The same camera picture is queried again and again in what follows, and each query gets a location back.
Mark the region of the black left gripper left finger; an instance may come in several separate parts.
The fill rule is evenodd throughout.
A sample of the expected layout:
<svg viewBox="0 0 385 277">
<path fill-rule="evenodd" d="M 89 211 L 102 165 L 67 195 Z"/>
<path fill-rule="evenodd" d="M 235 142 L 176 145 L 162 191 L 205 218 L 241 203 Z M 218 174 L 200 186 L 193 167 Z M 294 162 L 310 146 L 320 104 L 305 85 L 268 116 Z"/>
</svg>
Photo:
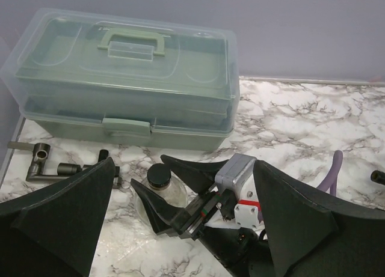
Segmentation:
<svg viewBox="0 0 385 277">
<path fill-rule="evenodd" d="M 116 166 L 107 158 L 1 203 L 1 276 L 88 276 Z"/>
</svg>

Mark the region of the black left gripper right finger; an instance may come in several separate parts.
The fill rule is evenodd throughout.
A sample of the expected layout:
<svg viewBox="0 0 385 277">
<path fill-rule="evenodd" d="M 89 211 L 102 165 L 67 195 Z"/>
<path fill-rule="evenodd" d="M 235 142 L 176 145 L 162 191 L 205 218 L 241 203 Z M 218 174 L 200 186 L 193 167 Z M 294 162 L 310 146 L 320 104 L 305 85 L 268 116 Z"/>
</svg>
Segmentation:
<svg viewBox="0 0 385 277">
<path fill-rule="evenodd" d="M 258 160 L 254 183 L 276 276 L 384 276 L 384 211 Z"/>
</svg>

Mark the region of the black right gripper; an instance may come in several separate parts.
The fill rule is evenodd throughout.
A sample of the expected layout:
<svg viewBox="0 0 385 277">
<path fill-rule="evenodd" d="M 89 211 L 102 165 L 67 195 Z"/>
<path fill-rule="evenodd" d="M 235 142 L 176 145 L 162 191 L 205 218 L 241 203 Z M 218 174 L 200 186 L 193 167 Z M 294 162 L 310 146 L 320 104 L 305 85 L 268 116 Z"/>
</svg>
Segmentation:
<svg viewBox="0 0 385 277">
<path fill-rule="evenodd" d="M 235 219 L 238 204 L 233 192 L 208 192 L 215 183 L 215 176 L 228 160 L 220 162 L 192 162 L 161 155 L 168 166 L 185 185 L 199 194 L 187 208 L 175 207 L 139 181 L 132 179 L 141 206 L 141 218 L 147 216 L 148 224 L 156 235 L 175 234 L 171 226 L 180 213 L 180 237 L 198 240 L 232 276 L 270 276 L 271 254 L 263 234 L 252 229 L 212 228 L 209 218 L 221 213 L 225 221 Z"/>
</svg>

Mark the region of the small clear black-capped bottle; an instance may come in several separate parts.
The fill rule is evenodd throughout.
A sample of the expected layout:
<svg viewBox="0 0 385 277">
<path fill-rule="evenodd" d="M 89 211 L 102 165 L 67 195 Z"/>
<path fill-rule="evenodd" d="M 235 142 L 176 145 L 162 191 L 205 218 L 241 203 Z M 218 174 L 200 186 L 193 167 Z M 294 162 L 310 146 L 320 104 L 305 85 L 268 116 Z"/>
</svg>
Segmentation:
<svg viewBox="0 0 385 277">
<path fill-rule="evenodd" d="M 170 205 L 186 207 L 188 195 L 183 183 L 171 174 L 167 165 L 156 163 L 147 170 L 146 178 L 140 181 Z"/>
</svg>

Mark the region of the green wine bottle silver neck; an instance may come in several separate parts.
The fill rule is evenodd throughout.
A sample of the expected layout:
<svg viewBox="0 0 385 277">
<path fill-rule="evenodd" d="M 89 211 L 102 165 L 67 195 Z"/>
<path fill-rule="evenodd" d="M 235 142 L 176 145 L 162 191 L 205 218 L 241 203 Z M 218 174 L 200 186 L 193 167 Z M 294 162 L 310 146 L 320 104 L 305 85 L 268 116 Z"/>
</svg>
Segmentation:
<svg viewBox="0 0 385 277">
<path fill-rule="evenodd" d="M 375 170 L 370 175 L 371 181 L 377 184 L 385 185 L 385 172 Z"/>
</svg>

